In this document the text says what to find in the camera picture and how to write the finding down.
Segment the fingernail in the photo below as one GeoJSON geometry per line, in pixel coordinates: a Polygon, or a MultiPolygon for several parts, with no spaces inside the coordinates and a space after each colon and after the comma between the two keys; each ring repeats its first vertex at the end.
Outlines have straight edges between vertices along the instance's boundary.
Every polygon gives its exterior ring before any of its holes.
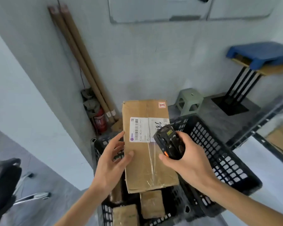
{"type": "Polygon", "coordinates": [[[134,156],[134,151],[130,151],[128,154],[131,155],[131,157],[133,157],[134,156]]]}

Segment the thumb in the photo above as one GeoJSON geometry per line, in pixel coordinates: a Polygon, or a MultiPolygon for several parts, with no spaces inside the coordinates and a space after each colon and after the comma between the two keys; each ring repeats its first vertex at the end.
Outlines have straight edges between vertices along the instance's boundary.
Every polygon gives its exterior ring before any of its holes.
{"type": "Polygon", "coordinates": [[[124,156],[124,158],[121,159],[116,165],[117,170],[123,172],[125,167],[131,162],[132,158],[134,156],[134,151],[129,152],[124,156]]]}
{"type": "Polygon", "coordinates": [[[165,156],[164,154],[159,154],[159,159],[165,164],[167,167],[172,168],[176,171],[178,160],[170,159],[169,157],[165,156]]]}

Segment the black handheld device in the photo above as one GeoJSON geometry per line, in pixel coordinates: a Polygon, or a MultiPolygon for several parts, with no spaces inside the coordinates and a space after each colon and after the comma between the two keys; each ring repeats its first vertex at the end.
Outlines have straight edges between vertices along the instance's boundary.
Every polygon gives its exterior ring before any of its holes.
{"type": "Polygon", "coordinates": [[[157,130],[153,138],[166,156],[175,160],[182,158],[185,145],[170,124],[157,130]]]}

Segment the plastic basket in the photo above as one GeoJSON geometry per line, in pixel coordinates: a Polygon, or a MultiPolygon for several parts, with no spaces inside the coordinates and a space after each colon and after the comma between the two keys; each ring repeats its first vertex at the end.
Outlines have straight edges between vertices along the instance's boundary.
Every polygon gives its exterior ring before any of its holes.
{"type": "MultiPolygon", "coordinates": [[[[248,196],[262,187],[260,179],[216,138],[197,115],[179,117],[170,122],[175,130],[189,134],[195,143],[204,148],[219,180],[248,196]]],[[[180,184],[199,216],[215,217],[225,210],[184,180],[181,179],[180,184]]]]}
{"type": "MultiPolygon", "coordinates": [[[[96,162],[102,155],[105,147],[107,146],[110,139],[116,136],[117,133],[110,133],[109,135],[103,135],[98,139],[92,140],[92,149],[95,151],[96,162]]],[[[123,151],[119,153],[116,158],[123,157],[123,151]]],[[[170,186],[161,189],[163,203],[166,211],[166,215],[162,218],[154,219],[143,219],[141,215],[140,196],[139,193],[129,194],[125,183],[125,173],[122,175],[122,197],[123,202],[120,204],[114,204],[107,198],[102,202],[102,213],[104,226],[113,226],[113,208],[124,205],[136,204],[139,213],[139,220],[141,226],[155,226],[160,223],[164,223],[164,226],[173,226],[174,223],[178,223],[185,219],[192,221],[199,218],[200,216],[195,212],[194,207],[190,204],[187,199],[183,188],[179,186],[170,186]]]]}

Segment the fire extinguisher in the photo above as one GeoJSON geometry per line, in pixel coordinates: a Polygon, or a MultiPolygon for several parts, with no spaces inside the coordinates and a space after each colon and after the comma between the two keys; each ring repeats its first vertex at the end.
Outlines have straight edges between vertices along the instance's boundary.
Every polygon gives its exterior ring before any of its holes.
{"type": "Polygon", "coordinates": [[[100,133],[104,133],[107,130],[107,124],[105,120],[105,113],[102,107],[99,112],[94,116],[95,126],[100,133]]]}

